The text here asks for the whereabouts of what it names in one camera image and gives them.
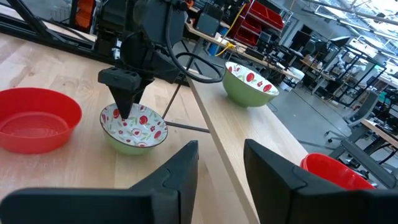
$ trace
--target red plastic bowl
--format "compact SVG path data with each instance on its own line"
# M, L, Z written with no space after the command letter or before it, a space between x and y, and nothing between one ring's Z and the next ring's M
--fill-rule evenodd
M308 154L300 167L347 190L375 189L344 164L320 153Z
M69 96L41 88L0 91L0 147L36 154L63 146L81 119Z

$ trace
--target green bowl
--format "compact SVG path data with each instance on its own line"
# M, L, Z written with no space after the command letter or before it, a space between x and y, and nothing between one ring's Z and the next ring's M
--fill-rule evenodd
M245 108L264 106L279 95L278 89L260 74L234 62L225 63L223 86L228 98Z
M99 121L110 145L129 155L149 152L168 134L167 125L159 114L135 103L128 119L122 119L116 104L111 104L102 110Z

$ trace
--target workbench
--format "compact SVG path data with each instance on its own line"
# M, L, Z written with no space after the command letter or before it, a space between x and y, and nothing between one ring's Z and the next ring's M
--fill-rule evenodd
M164 115L171 121L209 128L211 135L169 127L168 138L151 152L120 154L106 142L97 117L113 103L108 87L97 82L98 72L110 65L4 34L0 34L0 52L4 71L0 90L48 88L72 97L83 112L71 140L60 149L39 155L0 149L0 199L25 187L126 189L197 139L200 160L192 222L257 223L244 170L244 140L254 139L297 165L307 155L267 106L240 108L227 99L221 83L206 85L191 79L193 94L187 87L155 80L141 103L159 114L169 111Z
M209 35L206 35L206 34L200 32L200 31L197 31L195 28L192 27L192 24L190 24L188 22L185 23L185 27L187 28L187 30L190 33L199 36L199 40L196 42L194 50L192 52L194 54L198 54L198 51L200 49L199 46L201 46L203 44L203 40L207 40L207 41L211 42L212 44L217 44L217 45L219 45L222 48L226 47L226 44L221 43L221 41L219 40L219 35L216 35L216 37L210 37ZM243 57L245 57L245 58L247 58L247 59L249 59L249 60L251 60L253 62L256 62L259 65L262 65L262 66L267 67L267 68L272 69L272 70L276 70L276 71L280 72L281 74L283 74L283 75L285 75L285 76L287 76L289 78L294 78L294 79L300 80L300 78L295 76L290 70L280 69L279 67L276 67L276 66L273 66L273 65L269 64L265 60L259 60L258 58L255 58L255 57L253 57L251 55L246 54L244 51L246 50L247 46L245 46L243 44L240 44L240 43L237 43L237 46L238 47L236 49L228 49L228 50L233 52L233 53L238 54L239 56L243 56Z
M308 63L307 61L302 60L302 59L300 60L300 62L304 66L311 68L312 70L316 71L319 75L321 75L319 81L317 82L317 85L312 90L312 94L314 94L319 89L319 87L321 87L323 85L323 83L325 83L326 81L336 81L335 77L323 73L323 71L319 70L317 67L315 67L314 64Z
M244 170L244 140L253 139L298 166L308 153L268 106L242 108L228 99L222 83L188 82L249 222L257 223Z

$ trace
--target black robotic arm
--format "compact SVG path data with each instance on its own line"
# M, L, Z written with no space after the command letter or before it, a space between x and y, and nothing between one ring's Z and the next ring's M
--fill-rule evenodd
M139 103L156 73L166 73L164 76L170 83L179 73L202 83L222 81L221 72L210 62L188 52L174 55L172 51L172 46L182 39L187 9L187 3L182 0L138 0L132 15L127 7L126 20L132 18L133 23L126 21L131 26L124 28L120 62L98 74L98 81L109 87L122 118L128 118L132 104ZM209 65L218 78L200 78L188 72L178 62L184 55Z

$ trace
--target red shelf bin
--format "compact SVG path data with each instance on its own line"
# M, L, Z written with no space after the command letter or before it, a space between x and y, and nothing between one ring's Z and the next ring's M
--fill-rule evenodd
M239 16L239 18L235 22L234 26L232 26L231 31L228 34L228 37L230 37L232 39L235 37L235 35L238 33L238 30L240 30L243 21L244 21L244 18Z
M255 19L251 19L249 17L247 17L243 23L242 26L248 28L249 30L257 33L258 35L260 35L261 33L261 23L256 21Z
M246 17L246 14L248 13L248 10L250 9L250 3L246 4L241 12L241 16Z
M235 39L243 44L254 47L257 43L258 36L244 29L240 29L236 33Z
M277 29L281 30L283 28L283 22L281 16L265 7L263 4L254 1L248 15L256 18L257 20Z
M276 13L268 8L267 8L267 12L268 12L268 18L269 18L268 22L271 23L276 28L278 28L279 30L282 30L284 28L284 22L283 22L281 16L278 13Z

